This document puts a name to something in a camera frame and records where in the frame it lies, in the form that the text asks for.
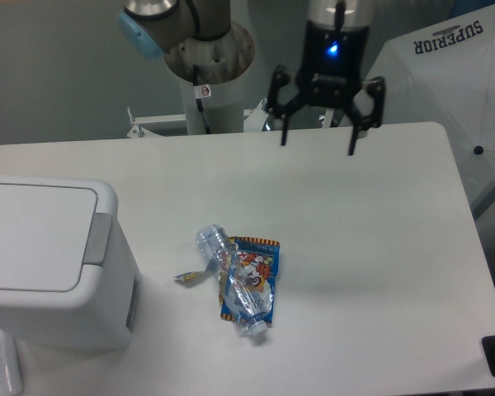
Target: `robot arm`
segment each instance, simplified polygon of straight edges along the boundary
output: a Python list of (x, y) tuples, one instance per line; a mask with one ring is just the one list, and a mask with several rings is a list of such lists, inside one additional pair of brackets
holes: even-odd
[[(120, 27), (141, 54), (159, 56), (191, 37), (205, 43), (227, 35), (231, 27), (229, 1), (127, 0)], [(354, 153), (360, 133), (381, 126), (384, 79), (362, 81), (360, 77), (374, 9), (374, 0), (310, 0), (300, 69), (294, 73), (285, 66), (277, 67), (267, 98), (268, 112), (283, 121), (282, 145), (286, 143), (290, 117), (306, 105), (345, 112), (354, 125), (349, 155)], [(198, 58), (205, 48), (186, 52)], [(198, 76), (199, 69), (193, 69)], [(299, 93), (280, 104), (279, 91), (290, 83), (295, 83)], [(362, 89), (374, 101), (369, 115), (362, 115), (354, 104), (354, 96)]]
[[(267, 98), (268, 112), (283, 121), (282, 145), (286, 144), (290, 117), (305, 105), (343, 109), (354, 125), (349, 155), (354, 153), (360, 132), (381, 126), (384, 79), (361, 81), (360, 77), (374, 7), (374, 0), (310, 0), (300, 69), (293, 73), (277, 67)], [(279, 104), (280, 89), (290, 83), (295, 83), (299, 93)], [(354, 104), (361, 89), (374, 101), (369, 115), (362, 115)]]
[(143, 56), (154, 58), (190, 37), (223, 37), (231, 26), (231, 8), (229, 0), (128, 0), (119, 24)]

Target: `white umbrella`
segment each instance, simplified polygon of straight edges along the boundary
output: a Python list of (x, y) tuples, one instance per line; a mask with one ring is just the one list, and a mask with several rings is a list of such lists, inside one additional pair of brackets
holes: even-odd
[(471, 205), (495, 185), (495, 5), (387, 41), (375, 76), (385, 124), (444, 125)]

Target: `blue led light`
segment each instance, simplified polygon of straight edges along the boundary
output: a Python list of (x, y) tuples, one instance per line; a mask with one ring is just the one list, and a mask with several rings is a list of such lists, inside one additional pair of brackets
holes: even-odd
[(330, 56), (337, 56), (337, 51), (338, 51), (339, 47), (337, 45), (337, 43), (333, 43), (327, 50), (327, 54), (330, 55)]

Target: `trash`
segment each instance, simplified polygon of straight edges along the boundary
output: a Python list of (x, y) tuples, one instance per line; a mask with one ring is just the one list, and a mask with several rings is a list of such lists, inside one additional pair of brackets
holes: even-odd
[[(248, 292), (258, 297), (257, 305), (266, 313), (262, 319), (266, 323), (272, 323), (275, 278), (279, 271), (281, 245), (277, 241), (260, 238), (235, 237), (233, 240), (236, 247), (236, 266), (229, 268), (225, 288), (228, 288), (232, 279), (240, 281)], [(232, 312), (227, 304), (222, 304), (220, 317), (237, 323), (243, 321), (243, 318)]]
[(272, 323), (280, 244), (260, 238), (230, 238), (217, 224), (196, 236), (207, 267), (174, 276), (181, 283), (213, 274), (219, 282), (220, 317), (257, 337)]

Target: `black cable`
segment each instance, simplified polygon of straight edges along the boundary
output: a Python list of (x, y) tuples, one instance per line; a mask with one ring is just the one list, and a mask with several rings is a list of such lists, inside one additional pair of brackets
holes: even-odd
[(282, 136), (280, 137), (280, 145), (281, 146), (286, 146), (286, 140), (288, 140), (288, 124), (290, 120), (288, 120), (288, 117), (284, 117), (282, 121)]
[(200, 17), (198, 16), (198, 10), (196, 9), (195, 4), (192, 0), (186, 0), (187, 6), (189, 7), (189, 11), (191, 12), (192, 19), (195, 22), (195, 31), (196, 34), (200, 31)]
[(350, 139), (350, 147), (348, 148), (348, 155), (354, 155), (354, 150), (356, 149), (357, 137), (359, 136), (360, 131), (357, 129), (357, 126), (354, 125), (352, 129), (352, 137)]
[[(195, 64), (192, 66), (192, 86), (198, 87), (198, 72), (200, 72), (200, 68)], [(201, 114), (201, 120), (204, 123), (204, 129), (206, 134), (211, 134), (211, 128), (207, 122), (207, 119), (204, 115), (204, 104), (201, 101), (201, 98), (196, 98), (196, 107), (198, 107), (198, 111)]]
[(334, 13), (334, 26), (336, 27), (336, 33), (339, 33), (345, 24), (345, 11), (347, 5), (344, 1), (339, 1), (336, 4), (336, 11)]

